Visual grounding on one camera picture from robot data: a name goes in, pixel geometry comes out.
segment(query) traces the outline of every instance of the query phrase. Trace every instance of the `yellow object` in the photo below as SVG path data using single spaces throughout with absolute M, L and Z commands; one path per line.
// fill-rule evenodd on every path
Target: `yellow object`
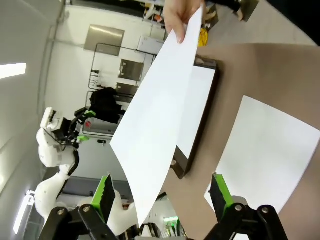
M 205 28 L 201 28 L 198 47 L 206 46 L 208 43 L 208 31 Z

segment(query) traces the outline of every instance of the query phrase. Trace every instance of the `metal rack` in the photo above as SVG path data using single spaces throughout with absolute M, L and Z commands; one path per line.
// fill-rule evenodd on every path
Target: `metal rack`
M 88 88 L 89 91 L 86 94 L 86 98 L 85 98 L 85 107 L 89 108 L 91 106 L 91 102 L 90 102 L 90 98 L 92 96 L 92 94 L 97 91 L 97 90 L 101 90 L 104 87 L 102 85 L 99 84 L 99 81 L 97 79 L 94 79 L 96 77 L 93 78 L 93 70 L 94 70 L 94 65 L 95 65 L 95 60 L 96 60 L 96 55 L 97 53 L 97 49 L 99 47 L 99 45 L 105 45 L 105 46 L 110 46 L 110 47 L 115 47 L 115 48 L 120 48 L 120 52 L 122 49 L 125 50 L 130 50 L 133 51 L 135 53 L 139 53 L 139 54 L 144 54 L 144 60 L 143 60 L 143 67 L 145 67 L 145 61 L 146 61 L 146 56 L 150 55 L 152 56 L 151 58 L 151 64 L 154 62 L 155 57 L 157 56 L 156 54 L 152 54 L 152 53 L 148 53 L 148 52 L 144 52 L 144 51 L 140 51 L 137 49 L 131 49 L 128 47 L 123 47 L 123 46 L 116 46 L 116 45 L 112 45 L 112 44 L 106 44 L 106 43 L 97 43 L 97 45 L 95 46 L 95 51 L 94 51 L 94 55 L 93 55 L 93 60 L 92 60 L 92 65 L 91 65 L 91 70 L 90 70 L 90 75 L 89 75 L 89 81 L 88 81 Z M 119 101 L 117 102 L 121 102 L 121 103 L 126 103 L 126 105 L 129 105 L 131 100 L 134 98 L 134 95 L 132 94 L 123 94 L 123 93 L 118 93 L 118 95 L 116 96 L 116 98 L 119 98 Z M 117 129 L 119 124 L 114 124 L 114 123 L 109 123 L 109 122 L 104 122 L 101 121 L 99 119 L 88 119 L 87 120 L 89 122 L 89 124 L 87 124 L 87 122 L 84 124 L 82 132 L 83 134 L 87 135 L 87 136 L 92 136 L 92 137 L 98 137 L 98 138 L 107 138 L 110 139 L 112 138 L 112 136 L 114 135 L 115 130 Z M 103 124 L 105 124 L 105 129 L 101 132 L 94 132 L 89 130 L 91 127 L 91 124 L 93 122 L 98 122 L 98 124 L 101 126 Z

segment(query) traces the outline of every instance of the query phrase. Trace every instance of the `person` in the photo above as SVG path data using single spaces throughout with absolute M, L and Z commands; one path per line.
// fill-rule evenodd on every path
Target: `person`
M 236 11 L 238 16 L 242 15 L 240 9 L 240 3 L 238 0 L 210 0 L 209 2 L 218 3 L 224 6 L 230 7 Z M 186 35 L 184 24 L 188 24 L 193 14 L 200 8 L 201 5 L 205 6 L 204 0 L 166 0 L 163 9 L 165 29 L 168 33 L 174 30 L 176 34 L 176 40 L 181 44 Z

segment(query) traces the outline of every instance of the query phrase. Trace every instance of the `hanging clothes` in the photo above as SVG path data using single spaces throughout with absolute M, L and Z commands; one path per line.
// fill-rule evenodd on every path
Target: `hanging clothes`
M 97 90 L 92 94 L 90 98 L 91 107 L 89 110 L 95 112 L 96 119 L 112 124 L 119 122 L 120 115 L 124 115 L 126 111 L 121 110 L 122 106 L 117 104 L 114 97 L 116 95 L 118 95 L 118 93 L 112 87 Z

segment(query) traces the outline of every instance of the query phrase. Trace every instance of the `human hand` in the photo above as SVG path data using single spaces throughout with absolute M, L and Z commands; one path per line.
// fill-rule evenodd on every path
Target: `human hand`
M 163 16 L 165 29 L 168 34 L 173 30 L 176 34 L 176 40 L 181 44 L 186 35 L 184 24 L 188 24 L 193 14 L 200 8 L 201 4 L 205 6 L 204 0 L 165 0 Z

